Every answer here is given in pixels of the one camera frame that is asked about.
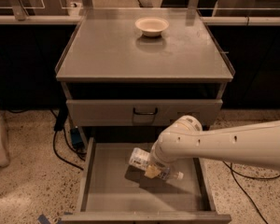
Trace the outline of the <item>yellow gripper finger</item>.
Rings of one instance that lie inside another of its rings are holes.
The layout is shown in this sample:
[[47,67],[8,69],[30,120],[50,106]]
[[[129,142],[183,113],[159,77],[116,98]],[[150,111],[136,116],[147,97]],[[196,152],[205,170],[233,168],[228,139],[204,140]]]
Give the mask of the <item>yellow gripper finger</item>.
[[146,168],[145,176],[152,179],[152,178],[157,177],[160,173],[161,173],[161,169],[159,169],[157,166],[149,165]]

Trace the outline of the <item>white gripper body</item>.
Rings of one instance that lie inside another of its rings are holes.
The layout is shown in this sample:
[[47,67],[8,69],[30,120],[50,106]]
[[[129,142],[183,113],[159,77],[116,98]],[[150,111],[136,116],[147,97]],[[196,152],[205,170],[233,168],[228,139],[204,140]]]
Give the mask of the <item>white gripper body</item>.
[[175,161],[175,158],[164,154],[160,149],[152,149],[150,151],[150,163],[160,169],[170,167]]

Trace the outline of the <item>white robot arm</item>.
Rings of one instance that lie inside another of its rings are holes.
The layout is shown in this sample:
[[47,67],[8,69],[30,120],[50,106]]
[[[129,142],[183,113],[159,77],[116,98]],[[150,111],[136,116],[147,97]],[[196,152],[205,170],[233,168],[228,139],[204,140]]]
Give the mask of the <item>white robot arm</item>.
[[154,178],[184,158],[280,171],[280,120],[204,131],[196,118],[183,116],[160,133],[150,151],[145,176]]

